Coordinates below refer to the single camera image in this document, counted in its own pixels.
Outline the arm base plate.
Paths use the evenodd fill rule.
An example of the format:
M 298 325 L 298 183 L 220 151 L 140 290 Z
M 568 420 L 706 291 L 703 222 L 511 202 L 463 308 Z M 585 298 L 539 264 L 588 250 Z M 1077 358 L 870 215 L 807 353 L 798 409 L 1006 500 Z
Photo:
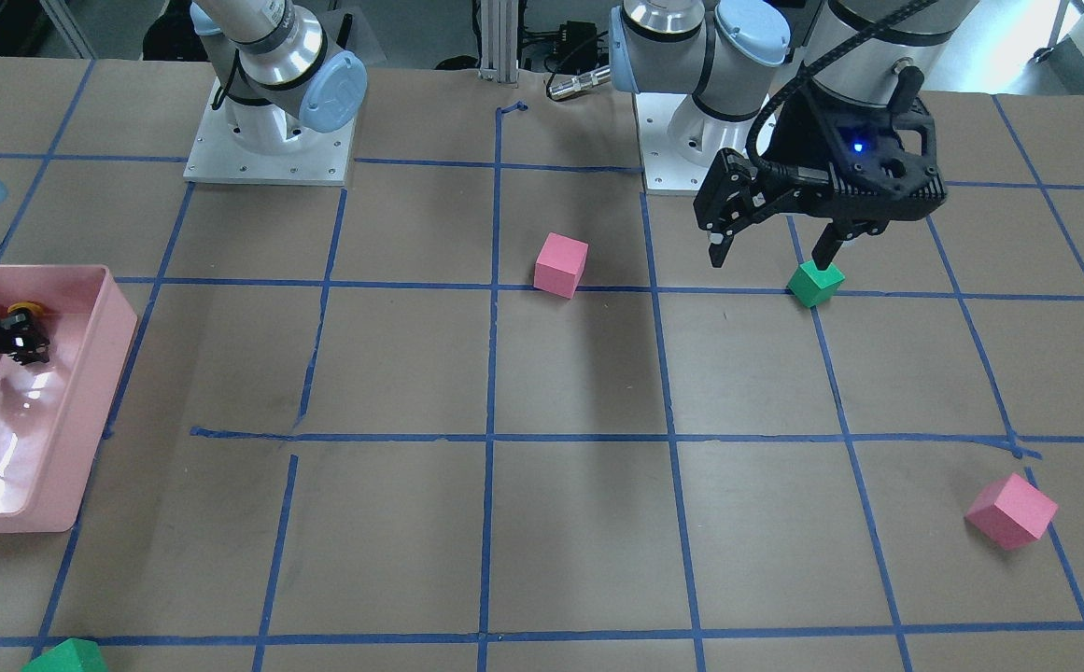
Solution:
M 723 120 L 699 109 L 691 94 L 634 95 L 645 191 L 694 196 L 720 148 L 745 152 L 754 118 Z
M 242 105 L 227 98 L 212 109 L 218 81 L 194 135 L 183 177 L 219 186 L 344 188 L 357 121 L 319 133 L 284 109 Z

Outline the green cube near left arm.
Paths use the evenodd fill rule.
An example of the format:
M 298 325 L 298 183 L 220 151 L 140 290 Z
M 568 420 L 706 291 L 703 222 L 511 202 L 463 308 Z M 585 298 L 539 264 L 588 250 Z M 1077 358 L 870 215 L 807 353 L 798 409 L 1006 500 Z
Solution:
M 846 273 L 837 264 L 827 264 L 822 271 L 814 260 L 806 260 L 795 269 L 786 289 L 793 294 L 799 303 L 806 309 L 813 309 L 820 303 L 829 301 L 844 282 Z

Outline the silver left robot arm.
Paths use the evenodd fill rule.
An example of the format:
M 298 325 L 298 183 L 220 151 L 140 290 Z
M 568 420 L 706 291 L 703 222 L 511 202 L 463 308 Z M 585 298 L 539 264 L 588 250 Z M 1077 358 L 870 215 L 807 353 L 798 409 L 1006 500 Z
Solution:
M 683 94 L 704 119 L 747 128 L 702 157 L 694 209 L 713 267 L 748 227 L 780 214 L 824 218 L 820 271 L 846 242 L 934 214 L 949 191 L 927 68 L 972 1 L 809 1 L 802 63 L 793 27 L 767 1 L 622 1 L 607 43 L 612 85 Z

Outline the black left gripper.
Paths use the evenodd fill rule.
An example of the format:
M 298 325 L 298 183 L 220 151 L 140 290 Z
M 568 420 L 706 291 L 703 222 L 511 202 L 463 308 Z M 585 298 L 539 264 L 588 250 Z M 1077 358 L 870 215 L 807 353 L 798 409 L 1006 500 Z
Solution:
M 736 148 L 718 150 L 694 199 L 709 260 L 724 267 L 737 235 L 765 207 L 849 221 L 916 221 L 949 199 L 938 166 L 935 121 L 917 92 L 865 106 L 827 90 L 798 90 L 780 108 L 763 169 Z M 852 227 L 827 224 L 813 263 L 827 271 Z

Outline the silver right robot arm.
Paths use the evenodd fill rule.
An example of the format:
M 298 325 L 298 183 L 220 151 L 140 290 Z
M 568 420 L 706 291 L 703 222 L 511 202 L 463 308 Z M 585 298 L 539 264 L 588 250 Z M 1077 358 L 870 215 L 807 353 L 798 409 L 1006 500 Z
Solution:
M 194 1 L 192 30 L 216 69 L 183 176 L 191 183 L 341 188 L 365 63 L 346 49 L 349 20 L 325 25 L 291 1 Z M 0 356 L 46 363 L 33 302 L 0 311 Z

